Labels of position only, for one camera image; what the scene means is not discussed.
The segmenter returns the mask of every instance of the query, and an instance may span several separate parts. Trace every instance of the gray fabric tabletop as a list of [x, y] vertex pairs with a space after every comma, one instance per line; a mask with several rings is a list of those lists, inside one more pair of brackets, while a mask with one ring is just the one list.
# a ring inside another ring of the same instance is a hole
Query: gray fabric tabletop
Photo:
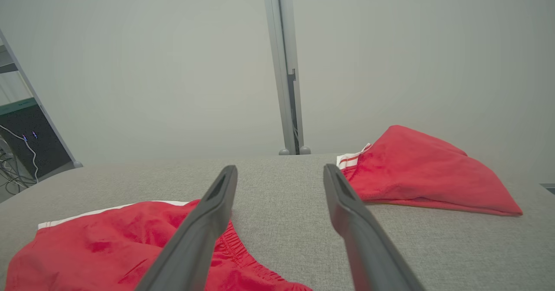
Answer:
[[[331, 226], [323, 165], [335, 155], [87, 166], [0, 203], [0, 278], [40, 222], [145, 200], [201, 198], [220, 170], [238, 167], [232, 222], [262, 265], [315, 291], [352, 290], [343, 240]], [[554, 290], [555, 196], [507, 181], [524, 216], [368, 206], [429, 291]]]

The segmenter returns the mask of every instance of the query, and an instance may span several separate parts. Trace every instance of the green strip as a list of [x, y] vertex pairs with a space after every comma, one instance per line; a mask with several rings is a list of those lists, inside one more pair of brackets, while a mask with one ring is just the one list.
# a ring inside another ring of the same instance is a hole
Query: green strip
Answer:
[[28, 99], [23, 99], [22, 101], [8, 103], [7, 105], [0, 106], [0, 115], [12, 113], [14, 111], [29, 108], [34, 105], [37, 105], [36, 100], [34, 100], [34, 98], [28, 98]]

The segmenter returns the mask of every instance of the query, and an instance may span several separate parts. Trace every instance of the white side stripe on red garment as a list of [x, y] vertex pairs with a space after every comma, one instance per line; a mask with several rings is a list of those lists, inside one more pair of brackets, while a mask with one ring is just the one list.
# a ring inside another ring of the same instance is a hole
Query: white side stripe on red garment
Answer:
[[[162, 201], [162, 200], [153, 200], [152, 202], [165, 202], [165, 203], [168, 203], [168, 204], [173, 204], [174, 206], [184, 206], [187, 203], [189, 203], [189, 202], [181, 202], [181, 201]], [[83, 217], [83, 216], [99, 214], [99, 213], [105, 212], [107, 210], [115, 210], [115, 209], [125, 208], [126, 206], [132, 206], [133, 204], [135, 204], [135, 203], [125, 204], [123, 206], [114, 206], [113, 208], [107, 208], [107, 209], [101, 209], [101, 210], [86, 212], [86, 213], [83, 213], [83, 214], [79, 214], [77, 216], [72, 216], [72, 217], [61, 219], [61, 220], [54, 220], [53, 222], [42, 222], [42, 223], [38, 224], [38, 229], [56, 226], [56, 225], [62, 224], [62, 222], [67, 222], [68, 220], [72, 220], [72, 219]]]
[[370, 147], [372, 147], [371, 144], [366, 144], [364, 149], [360, 152], [339, 155], [336, 159], [335, 165], [337, 165], [339, 169], [344, 169], [356, 165], [356, 163], [359, 161], [359, 155], [362, 154], [364, 151], [370, 149]]

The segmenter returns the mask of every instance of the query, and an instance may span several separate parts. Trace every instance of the red fabric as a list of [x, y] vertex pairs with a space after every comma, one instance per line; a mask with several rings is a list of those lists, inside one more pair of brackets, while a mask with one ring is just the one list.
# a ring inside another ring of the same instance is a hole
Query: red fabric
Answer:
[[400, 125], [341, 172], [366, 202], [522, 215], [491, 169], [450, 143]]
[[[40, 229], [10, 262], [6, 291], [132, 291], [198, 200], [142, 202]], [[309, 291], [255, 261], [232, 223], [216, 241], [207, 291]]]

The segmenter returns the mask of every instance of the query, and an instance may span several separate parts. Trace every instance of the red and white striped trim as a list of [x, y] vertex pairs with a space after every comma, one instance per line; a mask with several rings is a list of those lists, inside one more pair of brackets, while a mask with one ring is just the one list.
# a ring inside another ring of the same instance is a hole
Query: red and white striped trim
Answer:
[[[154, 200], [152, 202], [165, 202], [165, 203], [173, 204], [174, 206], [184, 206], [187, 203], [189, 203], [189, 202], [181, 202], [181, 201], [162, 201], [162, 200]], [[101, 209], [101, 210], [86, 212], [86, 213], [83, 213], [83, 214], [79, 214], [77, 216], [72, 216], [72, 217], [61, 219], [61, 220], [54, 220], [53, 222], [42, 222], [42, 223], [38, 224], [38, 229], [56, 226], [56, 225], [62, 224], [62, 222], [67, 222], [68, 220], [72, 220], [72, 219], [75, 219], [75, 218], [88, 216], [88, 215], [99, 214], [99, 213], [105, 212], [107, 210], [121, 209], [121, 208], [124, 208], [126, 206], [132, 206], [133, 204], [135, 204], [135, 203], [125, 204], [123, 206], [114, 206], [113, 208], [107, 208], [107, 209]]]
[[370, 147], [372, 147], [371, 144], [366, 144], [364, 149], [360, 152], [347, 153], [347, 154], [339, 155], [337, 157], [337, 161], [336, 161], [335, 165], [337, 165], [337, 167], [339, 167], [339, 169], [344, 169], [344, 168], [348, 168], [348, 167], [352, 167], [352, 166], [356, 165], [356, 163], [359, 161], [359, 155], [361, 155], [363, 152], [370, 149]]

